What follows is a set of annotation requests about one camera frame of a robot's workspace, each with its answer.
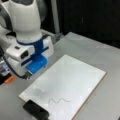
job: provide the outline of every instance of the blue block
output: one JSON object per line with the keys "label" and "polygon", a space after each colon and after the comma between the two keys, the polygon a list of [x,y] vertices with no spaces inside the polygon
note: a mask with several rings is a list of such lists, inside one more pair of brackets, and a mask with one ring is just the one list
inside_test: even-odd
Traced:
{"label": "blue block", "polygon": [[34,57],[32,63],[30,63],[26,68],[32,74],[35,74],[41,68],[43,68],[44,66],[46,66],[46,64],[47,64],[47,59],[44,56],[42,56],[42,55],[38,55],[38,56]]}

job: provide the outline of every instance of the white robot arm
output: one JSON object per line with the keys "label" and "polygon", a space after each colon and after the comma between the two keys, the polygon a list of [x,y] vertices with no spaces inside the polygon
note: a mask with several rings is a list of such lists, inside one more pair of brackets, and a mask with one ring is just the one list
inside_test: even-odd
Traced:
{"label": "white robot arm", "polygon": [[6,51],[8,62],[19,74],[31,74],[47,64],[53,52],[50,36],[43,36],[36,0],[9,0],[0,6],[0,24],[16,33],[16,42]]}

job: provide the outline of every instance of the gray table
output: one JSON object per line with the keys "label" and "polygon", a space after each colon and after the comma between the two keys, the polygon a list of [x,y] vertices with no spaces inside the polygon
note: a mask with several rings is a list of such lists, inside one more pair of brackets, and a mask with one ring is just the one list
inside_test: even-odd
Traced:
{"label": "gray table", "polygon": [[107,72],[75,120],[117,120],[120,116],[120,50],[74,33],[66,35],[54,47],[48,66],[31,80],[16,78],[11,84],[0,86],[0,120],[33,120],[23,110],[24,102],[18,95],[64,54]]}

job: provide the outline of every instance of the white board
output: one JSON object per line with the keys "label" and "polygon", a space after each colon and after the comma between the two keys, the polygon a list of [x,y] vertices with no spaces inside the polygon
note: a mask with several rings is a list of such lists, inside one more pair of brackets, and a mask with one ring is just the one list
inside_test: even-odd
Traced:
{"label": "white board", "polygon": [[64,55],[19,97],[45,108],[50,120],[72,120],[105,74]]}

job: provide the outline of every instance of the wall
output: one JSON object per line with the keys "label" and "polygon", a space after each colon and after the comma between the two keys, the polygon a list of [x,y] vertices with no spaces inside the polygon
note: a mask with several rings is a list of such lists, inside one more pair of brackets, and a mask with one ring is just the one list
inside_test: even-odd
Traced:
{"label": "wall", "polygon": [[120,0],[57,0],[61,31],[120,47]]}

